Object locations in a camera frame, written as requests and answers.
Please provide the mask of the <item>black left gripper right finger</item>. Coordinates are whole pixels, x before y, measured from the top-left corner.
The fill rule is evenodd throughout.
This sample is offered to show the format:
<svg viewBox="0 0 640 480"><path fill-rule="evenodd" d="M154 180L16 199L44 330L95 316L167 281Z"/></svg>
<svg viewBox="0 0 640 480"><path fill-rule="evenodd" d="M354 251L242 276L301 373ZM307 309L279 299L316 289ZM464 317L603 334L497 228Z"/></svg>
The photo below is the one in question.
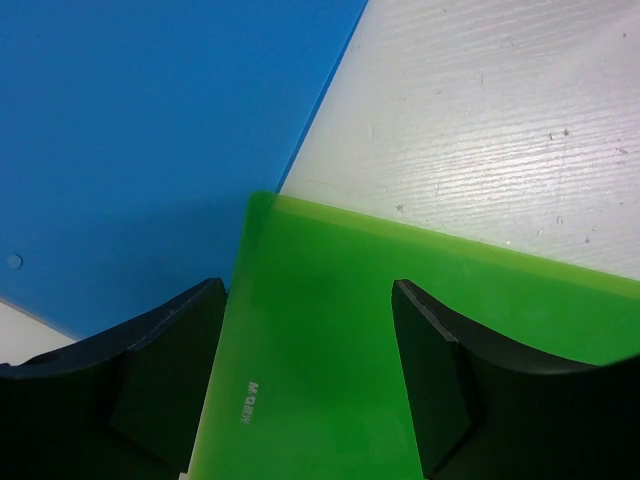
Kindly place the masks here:
<svg viewBox="0 0 640 480"><path fill-rule="evenodd" d="M408 280L397 346L428 479L635 479L639 360L604 366L515 341Z"/></svg>

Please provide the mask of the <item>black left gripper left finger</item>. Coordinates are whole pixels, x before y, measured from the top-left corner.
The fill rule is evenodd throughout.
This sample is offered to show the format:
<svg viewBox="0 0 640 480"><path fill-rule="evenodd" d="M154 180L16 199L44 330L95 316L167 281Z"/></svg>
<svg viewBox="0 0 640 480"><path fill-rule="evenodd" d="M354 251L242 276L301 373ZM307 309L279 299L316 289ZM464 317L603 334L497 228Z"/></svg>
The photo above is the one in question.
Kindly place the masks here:
<svg viewBox="0 0 640 480"><path fill-rule="evenodd" d="M140 316L1 367L5 479L187 472L225 312L211 278Z"/></svg>

